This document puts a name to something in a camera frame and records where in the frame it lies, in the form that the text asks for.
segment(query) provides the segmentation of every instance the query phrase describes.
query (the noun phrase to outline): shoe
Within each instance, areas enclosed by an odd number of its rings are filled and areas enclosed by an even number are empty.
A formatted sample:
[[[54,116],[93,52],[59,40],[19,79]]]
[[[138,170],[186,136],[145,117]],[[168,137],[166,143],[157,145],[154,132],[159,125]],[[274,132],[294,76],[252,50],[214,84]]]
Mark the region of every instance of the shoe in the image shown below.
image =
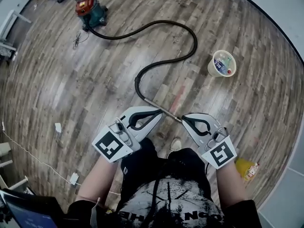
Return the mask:
[[[143,124],[142,124],[141,122],[137,122],[137,123],[135,124],[135,127],[140,128],[142,125],[143,125]]]
[[[169,154],[171,154],[172,152],[175,152],[175,151],[179,151],[181,149],[182,149],[181,139],[175,138],[175,139],[173,139],[173,141],[171,143]]]

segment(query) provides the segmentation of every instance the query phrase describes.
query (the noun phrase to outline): white cable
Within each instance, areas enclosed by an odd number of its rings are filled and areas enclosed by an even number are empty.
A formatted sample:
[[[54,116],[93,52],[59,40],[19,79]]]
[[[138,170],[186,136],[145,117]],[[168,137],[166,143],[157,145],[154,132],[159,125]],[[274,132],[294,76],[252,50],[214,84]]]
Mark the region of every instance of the white cable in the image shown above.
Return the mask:
[[[32,156],[33,158],[35,158],[40,164],[44,164],[46,166],[48,166],[49,168],[51,168],[53,170],[54,173],[56,173],[59,177],[61,177],[63,180],[65,180],[66,182],[70,183],[73,185],[73,183],[71,183],[70,181],[68,181],[67,179],[65,179],[63,176],[61,176],[52,166],[50,166],[49,164],[46,164],[45,162],[41,162],[37,157],[35,157],[34,155],[32,155],[29,151],[27,151],[25,148],[23,148],[20,144],[18,144],[16,141],[12,140],[5,132],[4,130],[2,130],[2,132],[16,145],[18,145],[20,148],[22,148],[25,152],[29,153],[30,156]],[[116,193],[116,192],[111,192],[109,191],[109,193],[113,193],[113,194],[117,194],[120,195],[120,193]]]
[[[97,227],[97,210],[96,210],[96,207],[97,207],[99,201],[100,201],[100,198],[97,199],[97,203],[95,204],[95,206],[92,208],[92,211],[91,211],[91,218],[90,218],[91,227]]]

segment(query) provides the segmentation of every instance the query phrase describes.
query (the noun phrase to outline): white furniture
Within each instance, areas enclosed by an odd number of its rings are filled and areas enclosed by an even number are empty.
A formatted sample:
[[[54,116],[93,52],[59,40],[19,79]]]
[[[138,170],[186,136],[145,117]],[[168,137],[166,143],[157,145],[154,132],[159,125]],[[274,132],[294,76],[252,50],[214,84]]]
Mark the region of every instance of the white furniture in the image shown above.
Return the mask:
[[[6,161],[6,162],[3,162],[3,163],[0,163],[0,168],[1,168],[1,167],[4,167],[4,166],[6,166],[6,165],[12,164],[12,163],[13,163],[12,160]]]
[[[10,145],[8,142],[0,143],[0,157],[8,154],[10,151]]]
[[[6,41],[6,34],[7,34],[6,32],[7,32],[8,26],[11,24],[11,21],[12,21],[12,19],[14,19],[14,16],[17,16],[18,18],[20,18],[21,20],[23,20],[27,23],[31,23],[31,21],[28,20],[26,17],[22,16],[21,14],[17,13],[15,10],[11,10],[9,12],[9,14],[7,15],[7,17],[5,18],[4,22],[2,23],[2,25],[0,27],[0,46],[16,51],[16,48],[4,44],[4,42]]]
[[[16,189],[17,187],[20,187],[21,185],[23,185],[24,183],[28,182],[28,178],[26,176],[24,176],[24,179],[17,182],[16,184],[12,185],[10,188],[6,185],[5,181],[3,180],[3,178],[1,177],[0,175],[0,188],[1,189],[4,189],[4,188],[7,188],[7,189],[10,189],[10,190],[14,190]]]

